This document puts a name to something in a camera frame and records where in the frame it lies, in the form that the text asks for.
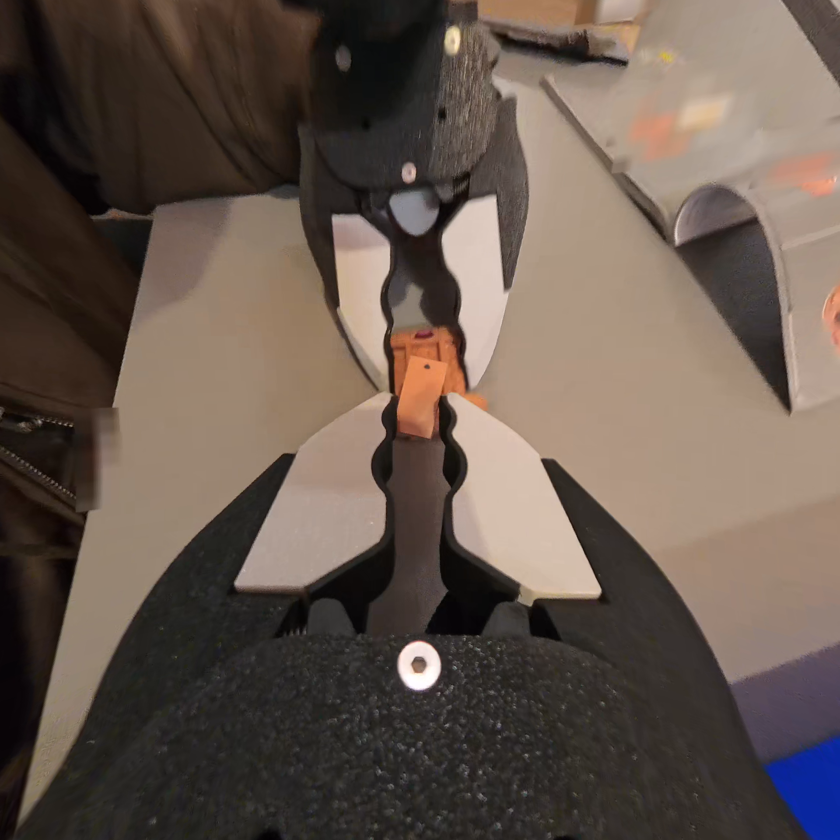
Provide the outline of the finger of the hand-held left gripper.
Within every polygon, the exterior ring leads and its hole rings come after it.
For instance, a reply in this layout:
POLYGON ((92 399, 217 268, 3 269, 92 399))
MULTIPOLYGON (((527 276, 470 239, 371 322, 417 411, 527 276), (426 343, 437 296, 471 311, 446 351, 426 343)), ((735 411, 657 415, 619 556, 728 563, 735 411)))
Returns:
POLYGON ((449 221, 441 246, 458 290, 465 376, 476 391, 497 347, 508 304, 497 197, 469 199, 449 221))
POLYGON ((339 324, 363 373, 378 391, 389 392, 389 322, 382 296, 392 271, 391 244, 361 215, 334 214, 331 224, 339 324))

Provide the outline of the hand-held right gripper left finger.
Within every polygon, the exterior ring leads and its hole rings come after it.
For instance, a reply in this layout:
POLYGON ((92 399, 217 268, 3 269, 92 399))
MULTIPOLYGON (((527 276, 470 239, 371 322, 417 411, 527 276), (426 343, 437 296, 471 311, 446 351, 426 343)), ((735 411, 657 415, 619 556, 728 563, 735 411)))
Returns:
POLYGON ((374 395, 318 430, 290 467, 234 588, 374 600, 394 570, 387 487, 396 406, 374 395))

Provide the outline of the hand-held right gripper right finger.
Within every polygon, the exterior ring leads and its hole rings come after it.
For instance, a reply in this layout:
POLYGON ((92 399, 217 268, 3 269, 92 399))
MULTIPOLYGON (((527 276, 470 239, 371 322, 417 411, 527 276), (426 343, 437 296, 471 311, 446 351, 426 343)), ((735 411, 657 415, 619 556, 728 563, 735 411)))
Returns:
POLYGON ((533 446, 457 394, 441 401, 440 433, 447 588, 490 606, 599 599, 602 587, 533 446))

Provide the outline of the brown lego assembly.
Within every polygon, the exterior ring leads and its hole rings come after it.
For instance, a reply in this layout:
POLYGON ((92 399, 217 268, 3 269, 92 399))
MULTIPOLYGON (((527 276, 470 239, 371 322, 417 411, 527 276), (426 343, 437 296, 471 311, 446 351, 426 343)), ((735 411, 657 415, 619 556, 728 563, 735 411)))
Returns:
POLYGON ((440 391, 442 396, 457 393, 478 408, 487 411, 487 400, 467 390, 466 373, 459 358, 460 339, 448 328, 395 330, 391 333, 390 345, 393 391, 397 396, 402 393, 410 359, 417 357, 428 363, 439 362, 445 365, 446 373, 440 391))

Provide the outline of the tan lego plate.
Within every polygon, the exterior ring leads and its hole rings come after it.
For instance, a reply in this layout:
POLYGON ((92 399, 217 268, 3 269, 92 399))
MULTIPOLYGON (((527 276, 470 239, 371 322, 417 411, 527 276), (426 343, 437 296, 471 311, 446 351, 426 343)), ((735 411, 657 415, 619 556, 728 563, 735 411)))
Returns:
POLYGON ((407 360, 396 407, 397 432, 410 438, 436 434, 438 404, 445 393, 448 365, 413 355, 407 360))

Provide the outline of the large blue plastic bin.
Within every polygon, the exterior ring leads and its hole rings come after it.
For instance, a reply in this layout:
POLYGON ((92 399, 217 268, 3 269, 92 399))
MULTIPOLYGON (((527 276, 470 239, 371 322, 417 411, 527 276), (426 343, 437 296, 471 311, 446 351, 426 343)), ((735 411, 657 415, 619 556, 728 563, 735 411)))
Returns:
POLYGON ((765 766, 811 839, 839 838, 839 737, 765 766))

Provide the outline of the person's left forearm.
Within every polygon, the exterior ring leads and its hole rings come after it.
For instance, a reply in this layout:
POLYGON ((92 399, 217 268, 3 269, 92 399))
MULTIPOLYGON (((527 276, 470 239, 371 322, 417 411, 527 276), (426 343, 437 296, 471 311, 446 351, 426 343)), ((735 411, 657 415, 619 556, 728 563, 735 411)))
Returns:
POLYGON ((298 183, 314 14, 275 1, 1 13, 2 124, 88 213, 298 183))

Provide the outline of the lego instruction booklet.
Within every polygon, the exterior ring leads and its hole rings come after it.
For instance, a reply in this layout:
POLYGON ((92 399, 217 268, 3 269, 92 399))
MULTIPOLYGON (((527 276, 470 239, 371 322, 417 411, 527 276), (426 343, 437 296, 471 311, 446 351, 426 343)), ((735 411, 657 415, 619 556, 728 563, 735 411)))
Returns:
POLYGON ((633 57, 541 79, 675 249, 756 224, 763 279, 701 280, 789 412, 838 401, 838 2, 656 2, 633 57))

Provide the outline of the brown hooded jacket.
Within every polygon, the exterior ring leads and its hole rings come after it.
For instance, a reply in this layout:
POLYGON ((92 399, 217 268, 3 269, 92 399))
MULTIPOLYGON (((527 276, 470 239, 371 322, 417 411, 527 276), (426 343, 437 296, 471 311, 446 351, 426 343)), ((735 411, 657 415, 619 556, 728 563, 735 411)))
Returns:
POLYGON ((35 746, 86 515, 79 432, 110 408, 139 279, 2 121, 2 802, 35 746))

